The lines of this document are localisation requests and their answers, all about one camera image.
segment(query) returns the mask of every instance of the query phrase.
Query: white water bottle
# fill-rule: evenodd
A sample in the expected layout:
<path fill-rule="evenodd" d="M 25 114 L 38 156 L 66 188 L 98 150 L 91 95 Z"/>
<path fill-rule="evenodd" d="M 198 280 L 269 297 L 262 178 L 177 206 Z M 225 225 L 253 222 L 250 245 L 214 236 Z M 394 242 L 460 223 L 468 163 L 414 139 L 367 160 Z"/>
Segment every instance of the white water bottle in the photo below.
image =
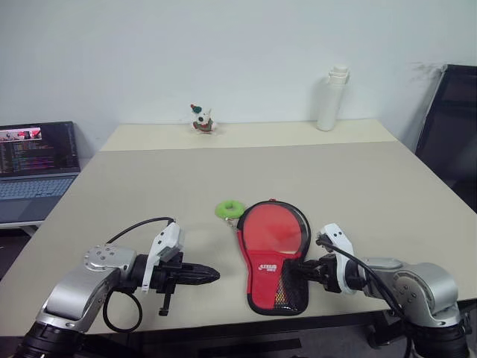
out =
<path fill-rule="evenodd" d="M 316 123 L 319 130 L 330 131 L 335 127 L 341 97 L 349 76 L 349 69 L 343 65 L 333 66 L 329 72 L 325 96 L 320 99 L 321 106 Z"/>

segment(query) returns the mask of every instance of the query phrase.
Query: table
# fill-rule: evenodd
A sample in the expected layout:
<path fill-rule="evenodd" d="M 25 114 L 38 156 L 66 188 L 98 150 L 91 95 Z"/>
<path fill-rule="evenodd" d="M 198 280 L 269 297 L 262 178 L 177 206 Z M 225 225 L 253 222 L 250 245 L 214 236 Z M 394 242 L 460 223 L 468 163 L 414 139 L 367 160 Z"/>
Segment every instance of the table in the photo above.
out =
<path fill-rule="evenodd" d="M 140 133 L 146 133 L 141 140 Z M 246 148 L 238 133 L 250 134 Z M 217 136 L 186 126 L 125 125 L 92 158 L 0 282 L 0 336 L 25 333 L 85 251 L 153 216 L 174 217 L 186 231 L 184 260 L 217 269 L 221 279 L 178 286 L 167 317 L 157 315 L 161 295 L 137 292 L 144 307 L 140 330 L 282 318 L 258 315 L 247 305 L 239 245 L 214 215 L 215 205 L 228 198 L 246 205 L 287 201 L 305 213 L 314 235 L 337 222 L 359 257 L 436 263 L 455 277 L 460 300 L 477 297 L 475 213 L 377 121 L 341 122 L 330 133 L 311 123 L 224 125 Z M 161 228 L 145 225 L 118 244 L 147 253 Z M 324 254 L 311 243 L 308 258 Z M 118 296 L 110 316 L 128 327 L 136 311 Z M 300 317 L 384 308 L 361 292 L 336 295 L 310 283 L 310 304 Z M 90 333 L 106 332 L 99 315 Z"/>
<path fill-rule="evenodd" d="M 80 168 L 84 168 L 86 164 L 89 162 L 87 158 L 80 158 Z M 0 230 L 1 229 L 22 229 L 29 237 L 32 237 L 38 227 L 43 223 L 43 220 L 37 220 L 34 222 L 0 222 Z"/>

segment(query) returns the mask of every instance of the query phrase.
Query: white wall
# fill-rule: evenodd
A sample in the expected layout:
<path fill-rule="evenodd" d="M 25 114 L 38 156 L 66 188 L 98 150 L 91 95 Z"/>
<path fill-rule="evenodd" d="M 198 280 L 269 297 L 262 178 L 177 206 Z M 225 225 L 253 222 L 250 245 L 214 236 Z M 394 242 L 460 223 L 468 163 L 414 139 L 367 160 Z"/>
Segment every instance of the white wall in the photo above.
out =
<path fill-rule="evenodd" d="M 0 123 L 72 120 L 82 157 L 121 122 L 308 119 L 352 71 L 341 117 L 406 145 L 443 63 L 477 63 L 476 0 L 1 0 Z"/>

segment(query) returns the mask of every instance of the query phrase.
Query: floor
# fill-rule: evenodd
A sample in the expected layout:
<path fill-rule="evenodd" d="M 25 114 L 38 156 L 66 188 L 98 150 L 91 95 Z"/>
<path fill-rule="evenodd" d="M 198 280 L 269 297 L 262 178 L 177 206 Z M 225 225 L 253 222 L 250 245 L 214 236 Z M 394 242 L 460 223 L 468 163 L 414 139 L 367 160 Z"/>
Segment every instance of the floor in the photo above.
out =
<path fill-rule="evenodd" d="M 0 249 L 0 280 L 27 242 L 28 236 L 20 230 L 0 230 L 0 247 L 3 247 Z M 477 310 L 471 311 L 471 317 L 473 334 L 467 336 L 467 340 L 470 347 L 477 351 Z M 397 358 L 403 356 L 404 340 L 374 350 L 367 344 L 368 333 L 368 327 L 347 326 L 259 336 L 248 336 L 244 333 L 243 336 L 160 344 L 150 339 L 146 344 L 138 343 L 138 339 L 134 338 L 137 335 L 114 334 L 106 335 L 106 337 L 123 345 L 142 349 L 148 358 Z M 18 337 L 0 337 L 0 358 L 10 357 L 19 342 Z M 91 354 L 78 356 L 98 357 Z"/>

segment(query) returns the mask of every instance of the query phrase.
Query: keychain ring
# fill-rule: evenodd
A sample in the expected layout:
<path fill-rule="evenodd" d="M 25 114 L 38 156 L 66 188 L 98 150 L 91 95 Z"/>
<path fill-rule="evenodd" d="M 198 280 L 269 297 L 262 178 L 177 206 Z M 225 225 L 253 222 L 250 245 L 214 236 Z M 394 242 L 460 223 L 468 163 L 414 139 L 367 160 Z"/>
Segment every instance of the keychain ring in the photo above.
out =
<path fill-rule="evenodd" d="M 215 214 L 221 219 L 238 219 L 245 212 L 245 206 L 237 200 L 222 201 L 215 207 Z"/>

